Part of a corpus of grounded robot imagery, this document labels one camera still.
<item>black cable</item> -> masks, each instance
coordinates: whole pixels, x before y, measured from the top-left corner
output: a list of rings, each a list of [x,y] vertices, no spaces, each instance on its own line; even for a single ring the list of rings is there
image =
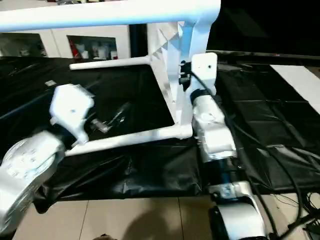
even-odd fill
[[[295,190],[295,193],[297,195],[297,199],[298,199],[298,212],[295,218],[295,221],[293,222],[293,225],[291,226],[295,226],[295,227],[289,227],[289,229],[284,232],[279,238],[278,240],[282,240],[284,238],[286,238],[287,236],[289,236],[298,226],[299,226],[299,222],[301,221],[301,216],[302,216],[302,210],[303,210],[303,200],[302,200],[302,195],[301,195],[301,191],[298,188],[298,185],[296,183],[296,181],[294,180],[294,178],[291,176],[291,174],[288,172],[287,168],[283,165],[283,163],[277,158],[275,157],[270,151],[268,152],[269,155],[271,157],[273,157],[277,163],[280,165],[280,167],[283,169],[283,171],[285,172],[285,174],[288,176],[288,178],[291,181],[291,184]]]
[[[316,206],[313,204],[313,202],[311,201],[311,195],[314,192],[311,193],[304,193],[302,194],[302,203],[303,203],[303,208],[306,212],[308,212],[309,214],[314,213],[318,210],[318,208],[316,208]],[[315,219],[314,221],[312,221],[311,223],[309,223],[309,225],[316,225],[319,226],[320,222],[318,219]]]
[[[206,84],[196,75],[194,74],[193,72],[191,72],[191,74],[198,80],[198,82],[203,86],[203,88],[209,93],[209,95],[212,97],[213,100],[215,100],[215,95],[213,94],[213,92],[211,91],[211,89],[209,89]],[[269,218],[269,221],[270,221],[270,224],[271,224],[271,228],[272,228],[272,231],[273,231],[273,234],[275,234],[276,236],[279,236],[278,235],[278,230],[276,228],[276,223],[275,223],[275,220],[274,218],[272,217],[272,214],[265,202],[265,200],[262,198],[261,194],[260,194],[260,191],[258,190],[258,188],[256,187],[256,185],[253,183],[251,177],[247,174],[246,171],[244,171],[244,174],[246,175],[247,179],[248,179],[248,182],[249,184],[251,185],[252,189],[254,190],[256,196],[258,197],[259,201],[261,202],[262,204],[262,207],[264,208],[264,211],[267,215],[267,217]]]
[[[314,212],[311,212],[307,216],[301,217],[298,222],[294,222],[290,225],[290,229],[295,229],[298,226],[305,224],[313,219],[319,219],[320,218],[320,209],[315,210]]]

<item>wire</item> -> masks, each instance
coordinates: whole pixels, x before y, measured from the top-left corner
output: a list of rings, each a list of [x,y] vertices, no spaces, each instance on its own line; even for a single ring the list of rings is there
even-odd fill
[[[283,198],[289,199],[290,201],[294,202],[297,206],[298,206],[298,204],[299,204],[297,201],[293,200],[292,198],[290,198],[290,197],[288,197],[288,196],[286,196],[286,195],[283,195],[283,194],[277,194],[277,195],[280,195],[280,196],[283,197]]]
[[[318,208],[311,201],[312,194],[314,194],[314,192],[304,193],[302,195],[303,208],[309,214],[315,213],[318,210]],[[309,225],[319,226],[320,222],[318,219],[315,219],[311,223],[309,223]]]
[[[194,72],[191,72],[191,74],[198,80],[198,82],[203,86],[203,88],[209,93],[209,95],[212,97],[213,100],[215,100],[215,95],[213,94],[213,92],[211,91],[211,89],[209,89],[206,84],[194,73]],[[262,204],[262,207],[264,208],[264,211],[267,215],[267,217],[269,218],[269,221],[270,221],[270,224],[271,224],[271,228],[272,228],[272,231],[273,233],[278,236],[278,230],[276,228],[276,223],[275,223],[275,220],[274,218],[272,217],[272,214],[265,202],[265,200],[262,198],[261,194],[260,194],[260,191],[258,190],[258,188],[256,187],[256,185],[253,183],[251,177],[247,174],[246,171],[244,171],[244,174],[246,175],[251,187],[253,188],[256,196],[258,197],[259,201],[261,202]]]
[[[297,205],[293,205],[293,204],[291,204],[291,203],[288,203],[288,202],[285,202],[285,201],[281,201],[278,197],[277,197],[277,195],[275,195],[275,194],[271,194],[272,196],[274,196],[280,203],[283,203],[283,204],[286,204],[286,205],[290,205],[290,206],[292,206],[292,207],[294,207],[294,208],[297,208],[298,207],[298,203],[295,201],[295,200],[293,200],[293,199],[291,199],[291,198],[289,198],[289,197],[287,197],[288,199],[290,199],[291,201],[293,201],[293,202],[295,202]]]
[[[311,212],[307,216],[301,217],[299,222],[294,222],[290,225],[290,229],[295,229],[296,227],[305,224],[311,220],[317,220],[320,218],[320,209],[315,210],[314,212]]]
[[[212,99],[215,99],[215,95],[212,93],[211,89],[209,89],[209,88],[206,86],[206,84],[205,84],[194,72],[191,72],[191,74],[197,79],[197,81],[202,85],[202,87],[210,94],[210,96],[212,97]],[[227,121],[230,129],[233,129],[233,126],[231,125],[230,121],[228,121],[228,119],[227,119],[226,113],[224,112],[223,109],[221,109],[221,111],[224,113],[225,119],[226,119],[226,121]],[[301,222],[303,221],[303,219],[306,218],[306,217],[308,217],[308,216],[306,216],[306,217],[304,217],[304,218],[301,218],[301,216],[302,216],[302,211],[303,211],[303,203],[302,203],[303,200],[302,200],[301,191],[300,191],[300,189],[298,188],[298,185],[297,185],[296,181],[295,181],[294,178],[291,176],[291,174],[288,172],[288,170],[287,170],[287,168],[284,166],[284,164],[283,164],[268,148],[265,147],[265,151],[266,151],[273,159],[275,159],[275,160],[277,161],[277,163],[279,164],[279,166],[283,169],[284,173],[285,173],[285,174],[287,175],[287,177],[289,178],[289,180],[290,180],[290,182],[291,182],[291,184],[292,184],[292,186],[293,186],[293,188],[294,188],[294,191],[295,191],[295,193],[296,193],[296,195],[297,195],[298,211],[297,211],[297,215],[296,215],[295,221],[288,226],[289,229],[288,229],[286,232],[284,232],[281,236],[279,236],[279,237],[277,238],[277,240],[283,240],[284,238],[286,238],[287,236],[289,236],[300,224],[302,224]],[[256,191],[256,189],[257,189],[256,186],[253,184],[253,182],[252,182],[252,183],[251,183],[251,182],[250,182],[250,184],[251,184],[252,188]],[[256,194],[257,194],[258,198],[259,198],[259,195],[260,195],[260,197],[261,197],[261,194],[260,194],[259,192],[256,191]],[[269,209],[267,208],[266,203],[264,203],[264,205],[262,205],[262,206],[265,208],[265,212],[267,213],[267,211],[269,211]],[[274,222],[274,219],[273,219],[273,217],[271,216],[271,214],[270,214],[270,216],[268,215],[268,218],[269,218],[269,221],[270,221],[271,225],[274,225],[274,228],[272,227],[273,232],[278,236],[278,234],[277,234],[277,229],[275,228],[275,222]]]

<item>black plastic sheet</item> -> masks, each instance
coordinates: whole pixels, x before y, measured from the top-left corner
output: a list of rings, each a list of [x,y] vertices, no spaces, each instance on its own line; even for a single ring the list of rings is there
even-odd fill
[[[0,60],[0,154],[49,123],[54,87],[81,84],[95,94],[97,117],[124,121],[91,140],[173,124],[149,66],[70,71],[73,59],[8,57]],[[47,81],[56,85],[47,86]],[[304,191],[320,184],[320,116],[268,65],[220,65],[216,88],[234,123],[239,158],[263,193],[292,191],[272,151]],[[193,138],[119,147],[66,157],[39,189],[41,213],[56,201],[177,197],[205,194]]]

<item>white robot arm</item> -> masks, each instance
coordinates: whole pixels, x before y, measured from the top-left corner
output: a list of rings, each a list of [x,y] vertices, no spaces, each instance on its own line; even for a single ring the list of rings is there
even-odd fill
[[[231,177],[237,176],[235,166],[229,164],[237,155],[236,147],[214,100],[217,56],[205,52],[219,10],[220,0],[124,0],[0,12],[0,32],[150,24],[148,56],[72,64],[70,69],[148,64],[174,120],[173,126],[87,142],[84,123],[93,106],[90,94],[80,86],[59,86],[50,107],[54,130],[18,142],[0,166],[0,235],[18,227],[34,193],[65,155],[189,138],[194,131],[206,169],[223,176],[208,188],[218,203],[209,212],[212,231],[219,234],[216,239],[266,236],[249,184]]]

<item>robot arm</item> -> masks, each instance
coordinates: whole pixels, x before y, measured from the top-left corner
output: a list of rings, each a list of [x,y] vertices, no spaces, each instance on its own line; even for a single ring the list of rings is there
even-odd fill
[[[214,53],[196,54],[192,65],[185,63],[181,67],[180,79],[192,104],[192,127],[209,176],[208,191],[217,203],[209,210],[212,233],[222,240],[263,239],[264,221],[250,185],[239,170],[225,116],[212,97],[216,69]],[[200,76],[208,87],[203,88],[192,74]],[[75,142],[88,141],[84,124],[93,105],[92,95],[82,87],[58,86],[50,106],[53,127],[21,140],[7,152],[0,166],[0,235],[19,226],[35,192],[55,173],[65,150]]]
[[[237,159],[236,145],[225,115],[213,94],[217,69],[215,54],[196,54],[182,66],[182,84],[189,86],[193,108],[192,128],[209,180],[208,192],[216,202],[209,210],[213,239],[266,239],[267,232],[250,184]]]
[[[84,124],[93,104],[92,95],[79,85],[58,86],[50,106],[53,126],[19,141],[6,153],[0,166],[0,236],[17,229],[65,151],[75,142],[89,140]]]

